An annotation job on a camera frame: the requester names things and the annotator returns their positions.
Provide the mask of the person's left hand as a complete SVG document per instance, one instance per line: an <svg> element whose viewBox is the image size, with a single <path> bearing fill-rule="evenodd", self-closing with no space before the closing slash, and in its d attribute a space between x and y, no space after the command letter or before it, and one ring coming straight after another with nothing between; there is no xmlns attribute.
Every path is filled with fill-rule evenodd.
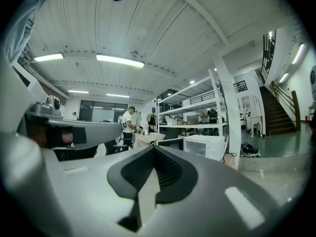
<svg viewBox="0 0 316 237"><path fill-rule="evenodd" d="M62 142L65 145L70 145L73 143L73 133L68 130L62 130L61 132Z"/></svg>

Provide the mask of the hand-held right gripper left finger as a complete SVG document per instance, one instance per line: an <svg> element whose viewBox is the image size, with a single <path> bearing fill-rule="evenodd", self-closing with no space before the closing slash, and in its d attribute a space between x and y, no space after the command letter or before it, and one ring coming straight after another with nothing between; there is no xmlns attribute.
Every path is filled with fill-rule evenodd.
<svg viewBox="0 0 316 237"><path fill-rule="evenodd" d="M65 237L153 237L154 147L66 161L59 181Z"/></svg>

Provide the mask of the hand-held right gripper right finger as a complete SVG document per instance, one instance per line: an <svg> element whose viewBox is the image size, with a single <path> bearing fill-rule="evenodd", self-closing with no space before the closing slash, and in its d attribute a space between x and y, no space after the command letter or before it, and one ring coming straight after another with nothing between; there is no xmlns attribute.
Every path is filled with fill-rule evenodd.
<svg viewBox="0 0 316 237"><path fill-rule="evenodd" d="M144 237L263 237L275 225L274 198L233 168L169 148L197 170L197 183L183 200L159 204L142 228Z"/></svg>

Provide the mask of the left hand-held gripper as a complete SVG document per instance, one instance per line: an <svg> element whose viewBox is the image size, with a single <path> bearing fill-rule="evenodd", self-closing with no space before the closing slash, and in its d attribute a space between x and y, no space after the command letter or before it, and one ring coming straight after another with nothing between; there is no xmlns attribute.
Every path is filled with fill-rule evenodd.
<svg viewBox="0 0 316 237"><path fill-rule="evenodd" d="M48 96L38 80L17 63L12 65L0 59L0 144L13 139L22 129L24 116L34 117L36 122L47 125L50 149L88 149L117 139L121 126L113 122L63 120L59 99ZM71 130L70 145L62 142L61 129Z"/></svg>

